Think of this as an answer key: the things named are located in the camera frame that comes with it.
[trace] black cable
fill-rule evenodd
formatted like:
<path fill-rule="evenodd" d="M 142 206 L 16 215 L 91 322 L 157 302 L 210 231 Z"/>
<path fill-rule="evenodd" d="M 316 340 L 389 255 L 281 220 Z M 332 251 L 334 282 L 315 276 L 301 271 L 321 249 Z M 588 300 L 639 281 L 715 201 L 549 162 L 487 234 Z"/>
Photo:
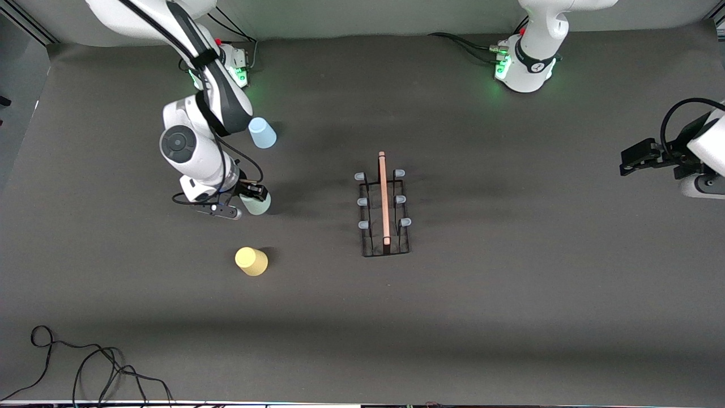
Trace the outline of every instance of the black cable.
<path fill-rule="evenodd" d="M 260 177 L 259 177 L 259 179 L 258 179 L 257 181 L 255 181 L 254 183 L 255 183 L 255 184 L 259 184 L 259 183 L 261 183 L 261 182 L 262 182 L 262 180 L 263 180 L 263 179 L 265 178 L 265 174 L 264 174 L 264 172 L 262 171 L 262 168 L 260 167 L 260 165 L 258 165 L 256 161 L 252 160 L 252 158 L 251 158 L 251 157 L 249 157 L 248 155 L 245 155 L 244 153 L 242 153 L 242 152 L 240 152 L 239 150 L 235 149 L 235 148 L 234 148 L 234 146 L 232 146 L 231 144 L 227 143 L 227 142 L 226 142 L 226 141 L 225 141 L 224 139 L 220 138 L 219 136 L 216 136 L 216 137 L 217 137 L 217 140 L 218 140 L 219 142 L 221 142 L 221 143 L 222 143 L 223 145 L 225 145 L 226 147 L 228 147 L 228 148 L 229 148 L 229 149 L 230 149 L 231 151 L 233 151 L 233 152 L 235 152 L 236 154 L 238 154 L 238 155 L 240 155 L 241 157 L 243 157 L 243 158 L 244 158 L 244 159 L 245 159 L 246 161 L 250 162 L 250 163 L 251 163 L 251 164 L 252 164 L 252 165 L 253 165 L 254 167 L 256 167 L 256 168 L 257 168 L 257 171 L 259 171 L 259 173 L 260 173 Z"/>
<path fill-rule="evenodd" d="M 39 344 L 36 341 L 36 336 L 38 334 L 38 331 L 41 329 L 45 330 L 48 333 L 48 337 L 49 337 L 48 343 Z M 153 377 L 148 377 L 145 375 L 138 374 L 136 369 L 133 368 L 133 366 L 130 364 L 121 366 L 118 363 L 118 361 L 116 360 L 116 354 L 115 354 L 115 352 L 118 352 L 119 355 L 121 355 L 121 350 L 116 347 L 101 347 L 97 343 L 90 343 L 90 344 L 85 344 L 85 345 L 79 346 L 76 344 L 68 343 L 63 340 L 55 340 L 55 338 L 53 336 L 53 331 L 50 330 L 49 327 L 44 326 L 44 325 L 35 326 L 33 328 L 33 331 L 30 332 L 30 343 L 33 344 L 33 346 L 35 346 L 37 348 L 48 348 L 48 353 L 46 355 L 46 362 L 45 362 L 45 367 L 43 368 L 43 372 L 41 373 L 40 377 L 38 377 L 38 379 L 34 383 L 30 384 L 27 387 L 22 387 L 22 388 L 17 389 L 16 391 L 11 392 L 7 396 L 5 396 L 3 399 L 0 399 L 0 401 L 4 401 L 6 399 L 12 398 L 15 394 L 17 394 L 21 391 L 28 390 L 28 389 L 38 385 L 43 380 L 43 378 L 45 378 L 45 375 L 48 372 L 48 368 L 50 367 L 50 357 L 53 353 L 53 347 L 56 344 L 62 344 L 63 346 L 70 347 L 70 348 L 88 348 L 88 347 L 96 348 L 96 350 L 93 350 L 88 356 L 85 357 L 85 359 L 83 359 L 83 362 L 81 362 L 80 366 L 78 367 L 78 371 L 76 371 L 76 373 L 75 373 L 75 380 L 73 381 L 73 390 L 72 390 L 72 405 L 74 407 L 76 407 L 75 394 L 78 389 L 78 382 L 80 380 L 80 375 L 83 371 L 83 367 L 85 366 L 86 362 L 92 356 L 95 356 L 96 354 L 103 355 L 103 357 L 105 357 L 106 360 L 108 360 L 111 363 L 111 373 L 109 375 L 108 381 L 106 382 L 106 385 L 105 385 L 103 391 L 101 392 L 101 394 L 99 396 L 99 406 L 102 403 L 103 398 L 106 396 L 106 393 L 113 385 L 114 381 L 116 381 L 116 379 L 118 379 L 121 375 L 129 375 L 136 379 L 136 385 L 138 386 L 138 392 L 141 394 L 141 397 L 144 399 L 144 403 L 148 403 L 149 399 L 146 397 L 146 393 L 144 392 L 144 387 L 141 385 L 141 380 L 155 381 L 155 382 L 161 383 L 164 387 L 166 397 L 169 401 L 169 407 L 171 406 L 171 400 L 173 400 L 173 396 L 171 395 L 171 391 L 170 391 L 169 387 L 166 385 L 166 383 L 163 380 L 159 380 L 158 378 L 153 378 Z"/>
<path fill-rule="evenodd" d="M 248 40 L 250 40 L 250 41 L 253 41 L 253 42 L 255 42 L 255 43 L 257 42 L 257 40 L 256 40 L 256 39 L 254 39 L 254 38 L 252 38 L 252 37 L 248 36 L 248 35 L 247 35 L 247 33 L 245 33 L 245 32 L 244 32 L 244 30 L 242 30 L 241 28 L 239 28 L 239 26 L 238 26 L 238 25 L 237 25 L 237 24 L 236 24 L 236 23 L 235 23 L 234 21 L 232 21 L 232 19 L 231 19 L 231 18 L 229 18 L 229 16 L 228 16 L 228 15 L 227 15 L 227 14 L 226 14 L 225 12 L 223 12 L 223 11 L 222 11 L 222 9 L 220 9 L 220 8 L 219 8 L 219 6 L 216 6 L 216 9 L 217 9 L 217 11 L 218 11 L 218 12 L 222 13 L 222 16 L 224 16 L 224 18 L 225 18 L 225 19 L 227 19 L 227 21 L 228 21 L 228 22 L 230 22 L 230 23 L 231 23 L 231 24 L 232 24 L 232 25 L 234 26 L 234 28 L 236 28 L 237 30 L 239 30 L 239 32 L 240 32 L 240 33 L 241 33 L 241 34 L 242 34 L 242 35 L 243 35 L 244 37 L 246 37 L 246 38 L 247 38 Z"/>
<path fill-rule="evenodd" d="M 208 16 L 209 16 L 210 19 L 214 20 L 218 25 L 221 25 L 222 27 L 226 28 L 230 32 L 235 33 L 237 36 L 242 36 L 242 37 L 246 38 L 247 41 L 253 42 L 252 41 L 252 37 L 246 36 L 246 35 L 244 35 L 242 33 L 239 33 L 238 31 L 234 30 L 233 28 L 230 28 L 228 25 L 226 25 L 226 24 L 222 23 L 221 21 L 217 20 L 216 17 L 214 17 L 211 14 L 208 14 Z"/>
<path fill-rule="evenodd" d="M 472 49 L 468 48 L 470 46 L 476 50 L 483 51 L 483 50 L 488 50 L 488 47 L 483 47 L 478 44 L 472 43 L 472 42 L 466 40 L 465 38 L 461 38 L 454 34 L 430 33 L 429 36 L 444 37 L 444 38 L 453 40 L 453 42 L 455 42 L 456 44 L 458 44 L 458 46 L 463 48 L 463 51 L 466 51 L 467 53 L 469 53 L 469 55 L 471 55 L 473 58 L 476 58 L 478 61 L 485 62 L 486 64 L 491 64 L 491 65 L 496 65 L 498 63 L 498 61 L 496 61 L 496 60 L 490 60 L 487 58 L 483 58 L 481 55 L 478 55 Z"/>
<path fill-rule="evenodd" d="M 675 113 L 676 110 L 678 110 L 681 106 L 687 105 L 688 103 L 703 103 L 705 105 L 710 105 L 711 107 L 714 107 L 716 109 L 722 110 L 725 112 L 725 105 L 721 104 L 720 102 L 713 101 L 712 99 L 706 99 L 706 98 L 687 98 L 683 99 L 680 102 L 677 102 L 673 107 L 670 108 L 669 111 L 667 111 L 667 114 L 665 115 L 665 118 L 662 120 L 662 126 L 660 127 L 660 143 L 662 144 L 662 149 L 665 151 L 667 156 L 670 157 L 672 160 L 677 160 L 681 164 L 684 164 L 684 161 L 682 158 L 675 158 L 672 156 L 672 151 L 670 151 L 670 147 L 667 145 L 667 123 L 669 123 L 670 118 Z"/>
<path fill-rule="evenodd" d="M 455 34 L 451 34 L 451 33 L 435 32 L 435 33 L 430 33 L 429 36 L 450 38 L 453 41 L 462 42 L 462 43 L 464 43 L 465 45 L 467 45 L 467 46 L 469 46 L 471 48 L 482 49 L 484 51 L 488 51 L 489 50 L 489 47 L 487 47 L 487 46 L 478 45 L 478 44 L 473 43 L 473 42 L 471 42 L 471 41 L 469 41 L 469 40 L 467 40 L 467 39 L 465 39 L 465 38 L 463 38 L 461 36 L 456 36 Z"/>

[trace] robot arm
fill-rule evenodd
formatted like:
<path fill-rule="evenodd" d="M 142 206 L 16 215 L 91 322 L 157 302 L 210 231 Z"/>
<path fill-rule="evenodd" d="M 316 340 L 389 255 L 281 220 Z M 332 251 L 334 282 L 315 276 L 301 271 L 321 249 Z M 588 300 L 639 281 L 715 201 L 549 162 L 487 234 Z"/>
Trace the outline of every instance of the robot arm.
<path fill-rule="evenodd" d="M 247 128 L 252 104 L 241 90 L 240 78 L 230 69 L 231 63 L 240 58 L 240 51 L 220 46 L 204 26 L 194 22 L 195 17 L 209 12 L 216 0 L 86 3 L 104 25 L 120 34 L 171 45 L 202 77 L 201 84 L 197 83 L 202 90 L 198 95 L 164 107 L 165 130 L 159 141 L 166 161 L 183 174 L 179 181 L 188 203 L 198 203 L 201 212 L 238 219 L 241 213 L 228 205 L 229 200 L 224 204 L 214 201 L 221 193 L 229 192 L 231 196 L 239 195 L 251 212 L 266 211 L 270 198 L 264 186 L 257 184 L 261 180 L 246 180 L 247 176 L 220 145 L 220 136 Z"/>
<path fill-rule="evenodd" d="M 704 103 L 714 107 L 688 123 L 675 140 L 666 140 L 667 123 L 672 114 L 682 105 Z M 680 190 L 687 197 L 725 199 L 725 102 L 690 98 L 675 104 L 662 123 L 660 140 L 654 138 L 640 143 L 621 153 L 619 172 L 628 176 L 643 168 L 676 166 L 674 177 L 680 180 Z"/>
<path fill-rule="evenodd" d="M 533 92 L 551 77 L 555 55 L 569 33 L 564 13 L 599 10 L 618 0 L 518 0 L 529 14 L 524 34 L 514 33 L 499 41 L 514 52 L 500 62 L 495 78 L 517 92 Z"/>

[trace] blue cup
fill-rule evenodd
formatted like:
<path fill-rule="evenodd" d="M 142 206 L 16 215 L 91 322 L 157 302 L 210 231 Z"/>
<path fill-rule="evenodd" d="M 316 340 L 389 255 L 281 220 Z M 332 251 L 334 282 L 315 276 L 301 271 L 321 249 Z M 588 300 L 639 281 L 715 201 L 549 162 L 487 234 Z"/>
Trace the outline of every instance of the blue cup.
<path fill-rule="evenodd" d="M 253 118 L 249 122 L 249 133 L 252 135 L 254 145 L 260 149 L 272 147 L 277 142 L 277 133 L 274 132 L 272 126 L 263 118 Z"/>

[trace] wooden rod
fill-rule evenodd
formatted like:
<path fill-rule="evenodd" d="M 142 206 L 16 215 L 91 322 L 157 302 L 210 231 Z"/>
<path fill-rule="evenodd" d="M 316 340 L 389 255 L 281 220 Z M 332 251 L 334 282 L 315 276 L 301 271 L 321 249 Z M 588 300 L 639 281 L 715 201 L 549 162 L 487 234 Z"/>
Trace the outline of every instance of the wooden rod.
<path fill-rule="evenodd" d="M 390 213 L 388 212 L 388 181 L 385 178 L 385 152 L 378 153 L 380 165 L 380 194 L 383 208 L 383 245 L 390 245 Z"/>

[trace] tangled black cable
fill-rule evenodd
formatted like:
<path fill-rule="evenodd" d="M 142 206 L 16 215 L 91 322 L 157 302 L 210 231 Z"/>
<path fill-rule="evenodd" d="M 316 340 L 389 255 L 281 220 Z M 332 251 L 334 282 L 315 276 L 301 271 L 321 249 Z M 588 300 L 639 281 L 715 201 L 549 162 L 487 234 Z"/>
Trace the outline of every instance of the tangled black cable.
<path fill-rule="evenodd" d="M 38 331 L 42 329 L 45 330 L 48 333 L 48 336 L 50 340 L 48 343 L 45 344 L 39 344 L 36 341 L 36 335 Z M 73 392 L 72 392 L 72 404 L 74 407 L 75 405 L 75 394 L 76 390 L 78 389 L 78 383 L 80 382 L 80 374 L 83 371 L 83 367 L 86 365 L 86 362 L 96 354 L 102 354 L 103 357 L 106 357 L 106 359 L 111 363 L 111 374 L 108 377 L 108 381 L 106 382 L 105 387 L 103 388 L 103 391 L 98 397 L 98 405 L 101 406 L 101 403 L 103 402 L 106 394 L 108 393 L 108 390 L 111 388 L 113 383 L 116 381 L 116 379 L 120 378 L 121 375 L 128 375 L 130 377 L 133 377 L 136 380 L 136 386 L 138 387 L 138 392 L 141 394 L 141 398 L 144 399 L 144 403 L 148 403 L 149 399 L 146 397 L 146 393 L 144 392 L 144 387 L 141 385 L 141 380 L 147 380 L 147 381 L 155 381 L 158 383 L 161 383 L 161 385 L 164 386 L 164 391 L 166 392 L 167 400 L 169 401 L 169 407 L 171 407 L 171 401 L 173 400 L 173 396 L 171 395 L 171 390 L 169 390 L 169 387 L 166 385 L 166 383 L 163 380 L 159 380 L 158 378 L 148 377 L 146 375 L 141 375 L 136 372 L 136 369 L 133 368 L 130 364 L 121 365 L 116 360 L 116 353 L 121 355 L 121 350 L 116 347 L 101 347 L 99 344 L 91 343 L 91 344 L 85 344 L 83 346 L 78 346 L 76 344 L 68 343 L 67 341 L 63 340 L 55 340 L 53 337 L 53 331 L 50 330 L 48 326 L 40 325 L 35 326 L 33 328 L 33 331 L 30 332 L 30 342 L 33 344 L 33 346 L 37 348 L 48 348 L 48 354 L 46 355 L 46 363 L 45 367 L 43 368 L 43 372 L 41 373 L 41 376 L 38 377 L 38 379 L 28 385 L 27 387 L 23 387 L 20 389 L 17 389 L 16 391 L 11 392 L 9 395 L 5 396 L 3 399 L 0 399 L 0 401 L 5 401 L 6 399 L 9 399 L 13 397 L 15 394 L 28 390 L 32 387 L 35 387 L 38 385 L 43 378 L 45 377 L 46 373 L 48 372 L 48 367 L 50 366 L 50 356 L 53 352 L 53 346 L 56 344 L 62 344 L 63 346 L 70 347 L 70 348 L 88 348 L 88 347 L 95 347 L 96 350 L 93 350 L 88 356 L 83 359 L 83 361 L 80 363 L 80 366 L 78 367 L 78 371 L 75 372 L 75 379 L 73 381 Z"/>

